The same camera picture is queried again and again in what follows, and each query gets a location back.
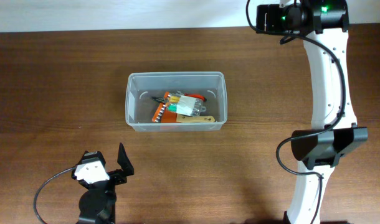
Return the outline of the orange bit holder strip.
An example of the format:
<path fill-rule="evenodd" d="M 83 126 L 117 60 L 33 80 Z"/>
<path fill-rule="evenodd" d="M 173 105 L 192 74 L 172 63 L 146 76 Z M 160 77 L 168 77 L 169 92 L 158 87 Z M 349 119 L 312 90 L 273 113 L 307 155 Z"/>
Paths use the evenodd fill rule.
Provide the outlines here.
<path fill-rule="evenodd" d="M 166 111 L 167 104 L 169 102 L 169 100 L 168 100 L 169 96 L 170 96 L 170 93 L 167 91 L 164 94 L 164 96 L 162 97 L 162 98 L 167 99 L 167 103 L 159 103 L 159 106 L 153 115 L 152 122 L 154 122 L 154 123 L 160 123 L 161 122 L 161 118 L 162 118 L 164 112 Z"/>

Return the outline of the orange scraper wooden handle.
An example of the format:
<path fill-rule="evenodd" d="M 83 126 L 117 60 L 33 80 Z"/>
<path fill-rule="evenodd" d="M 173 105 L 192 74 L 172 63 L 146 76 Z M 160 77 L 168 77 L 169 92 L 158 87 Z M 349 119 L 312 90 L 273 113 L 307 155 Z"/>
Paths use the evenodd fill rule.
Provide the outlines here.
<path fill-rule="evenodd" d="M 215 119 L 213 116 L 185 116 L 182 114 L 172 113 L 166 111 L 162 118 L 162 123 L 213 123 Z"/>

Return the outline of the orange black long-nose pliers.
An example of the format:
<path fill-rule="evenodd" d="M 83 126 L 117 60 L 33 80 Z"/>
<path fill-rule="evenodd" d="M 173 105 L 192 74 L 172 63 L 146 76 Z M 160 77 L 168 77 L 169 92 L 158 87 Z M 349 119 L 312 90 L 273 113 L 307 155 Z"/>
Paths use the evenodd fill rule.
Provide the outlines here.
<path fill-rule="evenodd" d="M 167 99 L 162 97 L 152 96 L 151 99 L 158 103 L 167 103 Z"/>

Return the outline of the clear bag of batteries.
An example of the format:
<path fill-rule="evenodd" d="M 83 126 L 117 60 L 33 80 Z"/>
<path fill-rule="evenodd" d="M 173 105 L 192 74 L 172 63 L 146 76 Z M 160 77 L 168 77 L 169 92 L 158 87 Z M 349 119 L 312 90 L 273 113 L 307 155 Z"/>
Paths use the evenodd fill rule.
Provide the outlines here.
<path fill-rule="evenodd" d="M 168 111 L 185 116 L 199 116 L 207 111 L 204 101 L 199 98 L 185 95 L 168 95 L 167 96 Z"/>

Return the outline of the small red-handled cutters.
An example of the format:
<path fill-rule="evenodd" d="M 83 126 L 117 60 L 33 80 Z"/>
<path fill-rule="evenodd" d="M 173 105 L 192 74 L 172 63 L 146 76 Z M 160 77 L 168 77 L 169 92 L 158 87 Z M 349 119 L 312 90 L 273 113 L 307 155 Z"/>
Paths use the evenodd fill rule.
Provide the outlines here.
<path fill-rule="evenodd" d="M 203 102 L 207 101 L 207 98 L 205 96 L 200 95 L 200 94 L 182 93 L 180 91 L 177 91 L 177 94 L 197 98 L 197 99 L 202 100 Z"/>

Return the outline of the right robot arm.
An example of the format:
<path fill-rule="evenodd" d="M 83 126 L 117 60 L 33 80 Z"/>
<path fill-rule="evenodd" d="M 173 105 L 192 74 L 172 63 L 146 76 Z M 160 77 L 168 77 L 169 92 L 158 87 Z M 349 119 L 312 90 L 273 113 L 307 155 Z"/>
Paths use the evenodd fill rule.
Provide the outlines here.
<path fill-rule="evenodd" d="M 277 35 L 280 44 L 303 41 L 313 95 L 311 128 L 296 130 L 278 146 L 279 165 L 297 177 L 284 223 L 319 223 L 327 182 L 341 158 L 368 139 L 359 127 L 349 94 L 346 50 L 349 31 L 345 0 L 280 1 L 256 8 L 249 26 Z"/>

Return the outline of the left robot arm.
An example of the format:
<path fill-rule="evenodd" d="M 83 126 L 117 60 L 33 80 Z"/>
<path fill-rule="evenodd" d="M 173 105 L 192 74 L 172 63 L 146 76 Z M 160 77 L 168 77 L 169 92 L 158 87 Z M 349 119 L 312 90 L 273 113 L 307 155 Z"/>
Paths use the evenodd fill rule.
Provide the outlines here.
<path fill-rule="evenodd" d="M 107 172 L 100 151 L 85 151 L 75 165 L 72 178 L 87 190 L 78 203 L 79 223 L 115 223 L 115 188 L 127 183 L 127 177 L 135 173 L 123 144 L 119 144 L 117 163 L 119 169 Z"/>

